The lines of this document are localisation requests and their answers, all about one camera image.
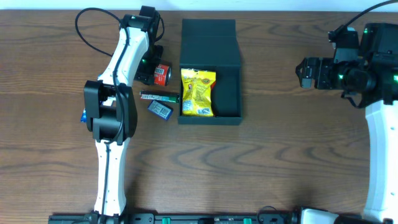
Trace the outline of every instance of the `green connector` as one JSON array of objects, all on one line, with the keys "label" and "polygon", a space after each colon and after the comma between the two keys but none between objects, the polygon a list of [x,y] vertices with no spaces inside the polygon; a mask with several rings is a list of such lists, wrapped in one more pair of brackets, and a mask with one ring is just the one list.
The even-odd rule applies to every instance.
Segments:
[{"label": "green connector", "polygon": [[163,218],[162,224],[170,224],[172,222],[171,218]]},{"label": "green connector", "polygon": [[243,224],[251,224],[251,218],[244,218]]}]

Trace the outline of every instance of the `yellow snack bag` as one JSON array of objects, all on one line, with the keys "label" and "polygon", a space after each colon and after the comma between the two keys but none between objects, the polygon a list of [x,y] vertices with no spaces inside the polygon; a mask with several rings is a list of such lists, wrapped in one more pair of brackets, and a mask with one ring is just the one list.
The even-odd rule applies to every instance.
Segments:
[{"label": "yellow snack bag", "polygon": [[213,116],[211,110],[211,85],[216,73],[194,69],[181,69],[184,88],[182,114],[187,116]]}]

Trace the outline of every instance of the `black box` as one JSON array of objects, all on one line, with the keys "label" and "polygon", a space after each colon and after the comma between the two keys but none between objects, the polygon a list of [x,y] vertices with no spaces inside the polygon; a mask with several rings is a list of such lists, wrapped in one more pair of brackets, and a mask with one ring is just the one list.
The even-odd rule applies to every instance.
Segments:
[{"label": "black box", "polygon": [[239,125],[243,119],[241,57],[236,40],[235,20],[183,19],[180,69],[193,68],[216,72],[211,91],[214,117],[182,115],[179,124]]}]

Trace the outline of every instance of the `wooden table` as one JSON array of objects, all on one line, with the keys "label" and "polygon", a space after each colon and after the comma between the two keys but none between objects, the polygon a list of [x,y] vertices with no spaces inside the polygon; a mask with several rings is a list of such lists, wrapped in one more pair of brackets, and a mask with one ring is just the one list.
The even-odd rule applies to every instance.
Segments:
[{"label": "wooden table", "polygon": [[[0,223],[45,223],[53,213],[87,213],[97,193],[98,158],[80,123],[83,86],[109,57],[77,36],[78,11],[0,13]],[[135,11],[115,11],[122,17]],[[139,123],[126,161],[129,209],[159,213],[249,212],[263,205],[309,205],[360,212],[369,181],[364,110],[339,91],[304,90],[294,69],[306,56],[332,57],[327,31],[345,12],[160,12],[170,86],[134,83]],[[147,111],[142,89],[178,91],[183,18],[236,19],[243,61],[240,126],[181,126]],[[366,15],[396,22],[398,14]],[[87,12],[83,35],[113,52],[118,26]]]}]

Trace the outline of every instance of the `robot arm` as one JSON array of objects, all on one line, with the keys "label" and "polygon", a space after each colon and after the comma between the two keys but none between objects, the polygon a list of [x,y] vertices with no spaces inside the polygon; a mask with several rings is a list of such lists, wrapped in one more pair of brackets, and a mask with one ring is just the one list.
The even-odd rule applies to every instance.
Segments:
[{"label": "robot arm", "polygon": [[366,107],[371,141],[368,200],[364,218],[398,220],[398,101],[378,101]]},{"label": "robot arm", "polygon": [[[85,85],[87,127],[96,140],[99,164],[94,211],[100,215],[118,217],[126,206],[126,150],[137,126],[132,84],[134,79],[139,79],[143,74],[145,76],[145,73],[149,73],[145,77],[150,77],[160,61],[163,48],[154,45],[159,19],[155,8],[146,6],[141,8],[139,16],[125,15],[122,22],[126,30],[121,29],[119,32],[118,46],[108,67],[96,82],[87,81]],[[122,102],[116,97],[114,71],[117,71],[116,85]],[[109,143],[117,136],[119,128],[123,129],[121,134]]]},{"label": "robot arm", "polygon": [[[124,57],[121,60],[117,81],[118,85],[124,83],[127,86],[132,86],[138,66],[144,54],[148,51],[149,38],[148,33],[141,31],[139,28],[127,27],[129,33],[129,46],[127,46]],[[112,59],[102,75],[98,80],[103,81],[104,84],[113,84],[113,71],[116,62],[118,61],[121,52],[126,44],[126,33],[120,30],[120,38],[118,46],[112,56]],[[109,97],[103,105],[111,106],[115,98]],[[100,214],[113,216],[120,215],[126,206],[126,196],[124,194],[124,167],[126,161],[126,149],[128,147],[130,138],[126,138],[121,145],[117,142],[112,142],[109,145],[109,154],[107,151],[106,142],[108,140],[102,139],[100,142],[96,141],[95,145],[98,151],[98,195],[94,210]],[[108,160],[108,171],[106,171],[106,164]]]}]

